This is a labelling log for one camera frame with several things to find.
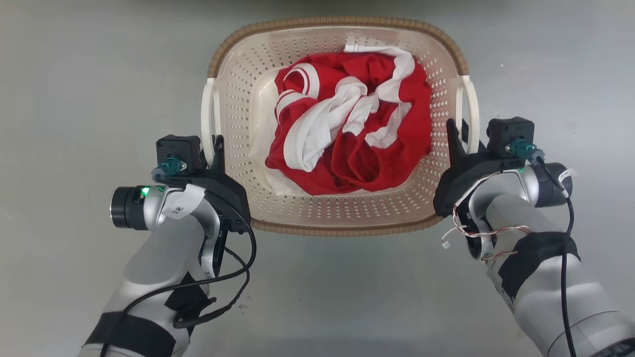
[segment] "plastic basket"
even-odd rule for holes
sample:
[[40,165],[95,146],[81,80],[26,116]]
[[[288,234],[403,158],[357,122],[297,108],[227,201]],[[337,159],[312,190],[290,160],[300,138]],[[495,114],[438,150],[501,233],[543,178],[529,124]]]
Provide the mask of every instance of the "plastic basket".
[[[397,188],[276,196],[262,169],[247,156],[260,118],[276,103],[276,73],[307,55],[342,51],[352,43],[396,46],[413,53],[424,66],[433,88],[432,151]],[[246,189],[256,229],[320,236],[425,229],[441,220],[432,199],[450,165],[445,123],[462,117],[464,91],[470,113],[467,150],[476,152],[478,103],[467,64],[457,44],[435,26],[386,17],[312,17],[249,25],[229,36],[211,61],[201,108],[203,150],[211,162],[211,136],[224,136],[227,174]]]

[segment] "perforated basket wall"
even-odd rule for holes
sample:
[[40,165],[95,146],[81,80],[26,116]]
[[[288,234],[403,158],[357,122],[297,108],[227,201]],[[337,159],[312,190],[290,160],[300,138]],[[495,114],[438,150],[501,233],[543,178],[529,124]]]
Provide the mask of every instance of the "perforated basket wall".
[[[276,103],[272,83],[276,72],[307,55],[342,51],[349,43],[396,46],[413,53],[424,66],[433,88],[432,151],[395,189],[338,196],[276,196],[260,167],[247,156],[260,119]],[[208,77],[214,80],[208,84],[215,95],[209,90],[204,94],[202,125],[215,127],[225,137],[227,174],[246,189],[256,229],[322,236],[416,231],[441,220],[434,213],[432,198],[441,174],[449,167],[445,123],[455,117],[457,104],[460,110],[457,93],[461,102],[467,72],[454,41],[423,22],[319,17],[249,25],[229,36],[211,61]],[[211,97],[207,109],[205,96]]]

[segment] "basket handle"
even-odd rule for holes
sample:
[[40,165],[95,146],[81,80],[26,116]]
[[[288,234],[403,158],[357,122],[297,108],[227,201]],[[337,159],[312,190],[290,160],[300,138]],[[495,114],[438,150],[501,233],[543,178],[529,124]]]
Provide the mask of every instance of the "basket handle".
[[[457,118],[463,117],[463,91],[467,95],[467,105],[470,110],[469,134],[467,136],[467,153],[474,154],[478,152],[479,134],[480,134],[480,115],[478,111],[478,100],[476,99],[476,90],[474,84],[470,80],[470,76],[461,76],[457,88]],[[456,120],[458,137],[462,137],[462,120]]]
[[[214,144],[212,135],[220,135],[220,93],[214,86],[215,78],[208,78],[203,87],[203,99],[201,101],[201,143],[207,165],[214,160]],[[214,117],[211,116],[211,107],[214,105]]]

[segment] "basket rim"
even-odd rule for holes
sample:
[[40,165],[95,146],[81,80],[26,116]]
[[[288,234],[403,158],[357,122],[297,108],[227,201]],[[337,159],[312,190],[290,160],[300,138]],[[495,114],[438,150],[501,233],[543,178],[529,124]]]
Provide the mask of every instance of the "basket rim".
[[[231,49],[243,39],[266,32],[273,32],[288,29],[303,29],[309,27],[338,27],[338,26],[365,26],[381,27],[389,29],[403,29],[421,32],[434,38],[441,43],[448,51],[459,76],[469,75],[467,62],[456,42],[438,27],[427,22],[409,20],[394,17],[373,17],[373,16],[322,16],[291,18],[287,20],[276,20],[251,24],[234,31],[218,47],[207,72],[208,78],[218,77],[220,65],[225,60]],[[389,234],[399,234],[414,232],[434,226],[443,218],[432,214],[421,220],[389,224],[382,226],[361,226],[361,227],[318,227],[318,226],[298,226],[292,224],[280,224],[267,222],[251,218],[251,226],[261,231],[269,231],[283,234],[297,234],[302,236],[327,236],[327,237],[358,237],[358,236],[381,236]]]

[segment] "clothing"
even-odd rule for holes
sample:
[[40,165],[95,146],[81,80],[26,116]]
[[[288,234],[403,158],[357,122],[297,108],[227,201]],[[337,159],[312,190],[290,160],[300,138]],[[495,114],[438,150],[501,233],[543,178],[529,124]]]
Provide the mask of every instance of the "clothing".
[[[396,187],[430,148],[432,89],[412,55],[345,51],[303,58],[276,76],[277,127],[264,164],[277,194],[287,191],[276,189],[285,182],[274,170],[311,195]],[[255,146],[267,141],[260,136]]]

